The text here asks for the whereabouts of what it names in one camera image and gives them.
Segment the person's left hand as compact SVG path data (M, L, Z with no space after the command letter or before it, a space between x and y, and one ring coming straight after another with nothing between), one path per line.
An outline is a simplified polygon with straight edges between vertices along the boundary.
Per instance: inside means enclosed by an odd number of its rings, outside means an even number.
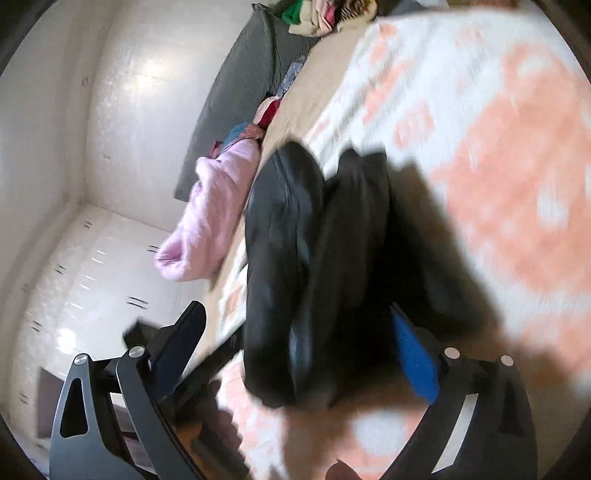
M204 460L191 446L192 441L200 435L203 426L211 429L226 447L235 451L240 459L243 459L242 452L239 451L242 435L238 433L238 428L233 423L233 413L231 410L219 408L217 403L216 395L220 389L221 380L212 380L205 388L204 395L200 398L197 406L194 407L193 416L177 426L175 431L183 448L197 464L201 472L209 478L214 476L214 472L211 470L211 462Z

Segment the person's right hand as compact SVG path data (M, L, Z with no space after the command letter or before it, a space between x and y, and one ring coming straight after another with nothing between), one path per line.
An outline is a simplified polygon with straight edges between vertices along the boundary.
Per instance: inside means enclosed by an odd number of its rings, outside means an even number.
M325 480L361 480L361 478L348 464L338 460L325 473Z

